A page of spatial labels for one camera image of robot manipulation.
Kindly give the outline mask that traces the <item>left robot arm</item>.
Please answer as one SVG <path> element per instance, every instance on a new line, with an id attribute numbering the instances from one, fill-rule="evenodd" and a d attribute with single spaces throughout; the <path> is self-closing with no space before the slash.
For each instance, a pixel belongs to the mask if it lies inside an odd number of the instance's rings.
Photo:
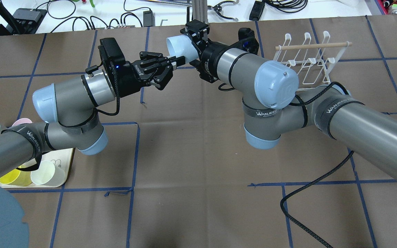
<path id="1" fill-rule="evenodd" d="M 32 100 L 41 122 L 21 124 L 0 133 L 0 177 L 15 169 L 39 169 L 50 151 L 77 148 L 86 155 L 101 152 L 108 142 L 99 114 L 114 116 L 120 99 L 142 87 L 163 90 L 175 65 L 184 56 L 165 57 L 158 52 L 140 52 L 139 60 L 126 61 L 119 48 L 99 46 L 101 64 L 85 74 L 34 92 Z"/>

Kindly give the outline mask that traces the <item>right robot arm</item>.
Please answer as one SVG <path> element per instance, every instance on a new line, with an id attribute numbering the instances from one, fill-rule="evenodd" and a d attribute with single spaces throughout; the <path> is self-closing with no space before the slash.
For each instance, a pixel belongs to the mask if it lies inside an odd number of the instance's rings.
<path id="1" fill-rule="evenodd" d="M 314 125 L 345 144 L 397 181 L 397 120 L 366 107 L 340 83 L 298 92 L 293 69 L 258 55 L 250 28 L 238 31 L 231 45 L 211 41 L 209 28 L 181 29 L 190 63 L 202 80 L 220 80 L 242 93 L 247 142 L 257 149 L 275 147 L 282 134 Z"/>

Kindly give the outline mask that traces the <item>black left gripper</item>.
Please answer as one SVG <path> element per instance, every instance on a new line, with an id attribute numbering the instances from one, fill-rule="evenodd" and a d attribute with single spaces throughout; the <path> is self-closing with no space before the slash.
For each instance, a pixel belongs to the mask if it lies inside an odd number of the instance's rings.
<path id="1" fill-rule="evenodd" d="M 116 97 L 135 94 L 143 87 L 162 91 L 171 80 L 171 68 L 186 64 L 185 56 L 164 57 L 161 53 L 142 52 L 140 60 L 126 61 L 121 52 L 111 55 L 111 80 Z"/>

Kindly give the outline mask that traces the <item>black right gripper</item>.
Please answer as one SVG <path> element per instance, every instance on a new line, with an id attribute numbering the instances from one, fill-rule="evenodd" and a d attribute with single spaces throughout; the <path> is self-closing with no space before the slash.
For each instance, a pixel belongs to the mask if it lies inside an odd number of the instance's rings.
<path id="1" fill-rule="evenodd" d="M 208 28 L 184 27 L 180 33 L 187 36 L 195 49 L 204 49 L 198 59 L 190 62 L 190 65 L 199 72 L 200 78 L 208 83 L 219 80 L 216 72 L 218 61 L 228 50 L 228 45 L 218 41 L 208 41 Z"/>

